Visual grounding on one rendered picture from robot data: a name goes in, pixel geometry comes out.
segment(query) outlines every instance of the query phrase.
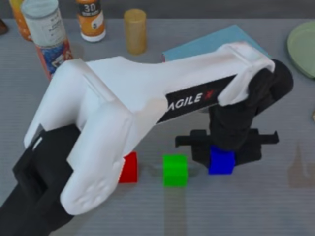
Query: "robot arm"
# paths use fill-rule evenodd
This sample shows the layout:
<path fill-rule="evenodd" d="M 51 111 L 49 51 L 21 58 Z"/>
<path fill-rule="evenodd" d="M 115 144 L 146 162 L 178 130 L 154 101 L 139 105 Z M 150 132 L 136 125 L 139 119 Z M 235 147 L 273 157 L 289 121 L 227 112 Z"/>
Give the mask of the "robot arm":
<path fill-rule="evenodd" d="M 135 63 L 122 57 L 87 63 L 66 61 L 49 84 L 24 144 L 31 153 L 30 148 L 35 152 L 36 145 L 51 142 L 43 139 L 34 144 L 39 127 L 47 134 L 70 125 L 78 129 L 80 134 L 63 160 L 70 166 L 70 177 L 60 182 L 60 199 L 55 204 L 62 208 L 63 215 L 82 214 L 100 205 L 115 190 L 124 156 L 156 124 L 206 107 L 219 107 L 210 112 L 214 117 L 210 129 L 217 132 L 218 146 L 224 148 L 225 139 L 219 133 L 225 129 L 223 134 L 229 136 L 242 122 L 239 116 L 231 125 L 226 122 L 233 117 L 226 116 L 243 111 L 243 118 L 251 123 L 258 104 L 270 94 L 267 86 L 262 94 L 255 92 L 252 96 L 253 89 L 262 91 L 255 84 L 264 78 L 257 75 L 261 71 L 272 75 L 276 70 L 275 61 L 246 43 L 227 44 L 213 53 L 159 64 Z M 233 109 L 245 103 L 241 109 Z M 213 121 L 218 119 L 222 122 L 216 130 Z"/>

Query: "red x logo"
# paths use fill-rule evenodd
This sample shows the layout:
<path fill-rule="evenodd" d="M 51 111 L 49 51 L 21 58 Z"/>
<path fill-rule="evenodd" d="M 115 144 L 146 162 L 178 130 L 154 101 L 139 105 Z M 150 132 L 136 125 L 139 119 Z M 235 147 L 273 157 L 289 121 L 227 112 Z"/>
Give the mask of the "red x logo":
<path fill-rule="evenodd" d="M 205 94 L 205 100 L 209 100 L 213 94 L 213 90 L 207 91 Z"/>

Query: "green cube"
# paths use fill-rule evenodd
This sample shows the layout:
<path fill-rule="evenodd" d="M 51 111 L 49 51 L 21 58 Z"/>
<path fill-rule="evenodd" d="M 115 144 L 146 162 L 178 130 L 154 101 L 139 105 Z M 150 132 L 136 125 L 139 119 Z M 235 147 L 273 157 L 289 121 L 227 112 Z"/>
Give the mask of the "green cube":
<path fill-rule="evenodd" d="M 186 186 L 188 181 L 188 163 L 184 155 L 163 156 L 164 186 Z"/>

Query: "red cube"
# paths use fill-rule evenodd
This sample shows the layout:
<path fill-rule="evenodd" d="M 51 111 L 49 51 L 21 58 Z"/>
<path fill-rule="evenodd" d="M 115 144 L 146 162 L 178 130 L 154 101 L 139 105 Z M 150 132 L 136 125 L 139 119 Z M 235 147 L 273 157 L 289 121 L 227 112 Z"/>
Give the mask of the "red cube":
<path fill-rule="evenodd" d="M 136 183 L 138 181 L 137 153 L 133 151 L 124 158 L 125 164 L 120 175 L 119 183 Z"/>

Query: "blue cube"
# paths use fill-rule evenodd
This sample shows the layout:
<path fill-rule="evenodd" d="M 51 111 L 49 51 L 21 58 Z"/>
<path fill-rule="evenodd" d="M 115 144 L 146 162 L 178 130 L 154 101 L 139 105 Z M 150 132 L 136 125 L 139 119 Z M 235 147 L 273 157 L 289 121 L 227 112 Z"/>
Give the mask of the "blue cube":
<path fill-rule="evenodd" d="M 235 166 L 235 153 L 210 146 L 210 175 L 231 175 Z"/>

